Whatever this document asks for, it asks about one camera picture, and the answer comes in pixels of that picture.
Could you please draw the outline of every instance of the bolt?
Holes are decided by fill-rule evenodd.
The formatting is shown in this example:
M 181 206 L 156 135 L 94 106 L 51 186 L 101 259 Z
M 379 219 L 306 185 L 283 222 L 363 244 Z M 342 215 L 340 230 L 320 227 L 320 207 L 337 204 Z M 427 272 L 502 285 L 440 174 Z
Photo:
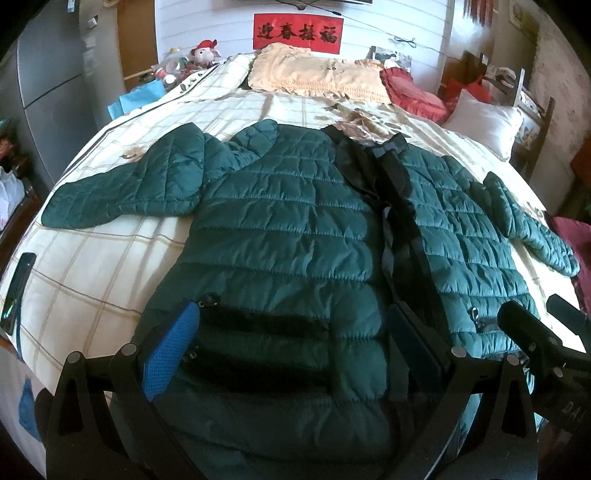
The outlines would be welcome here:
M 69 364 L 75 364 L 78 360 L 80 360 L 81 356 L 82 354 L 80 352 L 72 352 L 70 355 L 68 355 L 67 361 Z
M 464 358 L 466 356 L 466 349 L 462 346 L 456 345 L 452 347 L 452 355 L 457 358 Z
M 519 365 L 519 359 L 515 356 L 515 355 L 507 355 L 507 361 L 513 365 L 514 367 L 516 367 L 517 365 Z
M 121 353 L 125 356 L 133 355 L 138 348 L 133 343 L 126 343 L 123 347 L 121 347 Z

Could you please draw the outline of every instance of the pillow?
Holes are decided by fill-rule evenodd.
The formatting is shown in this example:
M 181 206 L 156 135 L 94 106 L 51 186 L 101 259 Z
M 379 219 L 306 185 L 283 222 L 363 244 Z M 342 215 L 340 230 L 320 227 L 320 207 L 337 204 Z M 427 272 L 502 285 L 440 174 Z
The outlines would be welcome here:
M 449 116 L 443 101 L 417 87 L 406 70 L 396 67 L 384 69 L 379 76 L 394 105 L 434 122 L 443 122 Z
M 457 101 L 460 98 L 462 90 L 466 89 L 476 100 L 483 103 L 493 103 L 492 94 L 481 85 L 482 79 L 479 77 L 472 83 L 464 85 L 457 80 L 450 79 L 447 82 L 445 93 L 443 94 L 443 101 L 450 113 L 453 113 L 457 106 Z
M 410 55 L 375 46 L 371 47 L 371 55 L 374 60 L 379 61 L 387 69 L 398 67 L 410 73 L 412 64 L 412 58 Z
M 326 59 L 314 57 L 309 48 L 272 43 L 256 57 L 248 85 L 266 92 L 389 103 L 381 70 L 375 60 Z
M 487 146 L 502 161 L 507 161 L 522 121 L 518 108 L 479 102 L 464 89 L 456 110 L 443 128 Z

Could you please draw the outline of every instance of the red cloth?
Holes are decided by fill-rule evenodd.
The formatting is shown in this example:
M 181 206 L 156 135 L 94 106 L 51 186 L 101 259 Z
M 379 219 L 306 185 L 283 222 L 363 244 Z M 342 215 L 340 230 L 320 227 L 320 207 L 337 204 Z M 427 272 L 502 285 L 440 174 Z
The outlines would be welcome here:
M 443 94 L 443 102 L 450 113 L 456 109 L 457 101 L 460 98 L 460 93 L 463 89 L 466 89 L 470 95 L 476 100 L 482 103 L 492 103 L 492 95 L 482 85 L 482 79 L 484 77 L 478 77 L 474 82 L 464 85 L 457 80 L 450 79 L 447 82 L 445 92 Z
M 591 140 L 586 140 L 570 162 L 570 168 L 591 189 Z
M 572 278 L 581 310 L 591 314 L 591 225 L 548 215 L 549 227 L 573 249 L 581 270 Z
M 443 101 L 417 87 L 413 83 L 413 77 L 406 70 L 397 67 L 383 69 L 379 76 L 394 105 L 437 123 L 442 123 L 449 117 Z

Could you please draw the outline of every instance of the red hat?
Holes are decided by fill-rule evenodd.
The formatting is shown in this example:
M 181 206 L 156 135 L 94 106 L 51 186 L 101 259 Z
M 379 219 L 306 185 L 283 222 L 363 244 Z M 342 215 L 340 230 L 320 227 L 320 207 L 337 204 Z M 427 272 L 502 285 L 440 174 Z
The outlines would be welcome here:
M 191 50 L 191 54 L 194 54 L 196 50 L 201 50 L 202 48 L 215 48 L 217 45 L 217 40 L 203 40 L 199 45 L 197 45 L 194 49 Z

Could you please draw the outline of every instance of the black phone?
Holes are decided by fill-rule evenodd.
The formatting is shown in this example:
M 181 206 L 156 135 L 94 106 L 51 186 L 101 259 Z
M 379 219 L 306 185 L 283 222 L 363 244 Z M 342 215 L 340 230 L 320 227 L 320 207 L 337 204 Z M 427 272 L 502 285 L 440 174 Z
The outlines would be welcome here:
M 14 326 L 17 322 L 17 307 L 22 300 L 22 294 L 25 291 L 25 286 L 31 275 L 31 270 L 35 264 L 37 256 L 33 253 L 26 252 L 21 255 L 17 264 L 17 269 L 14 271 L 12 280 L 8 287 L 6 301 L 2 308 L 2 317 L 0 319 L 0 328 L 11 336 L 14 333 Z

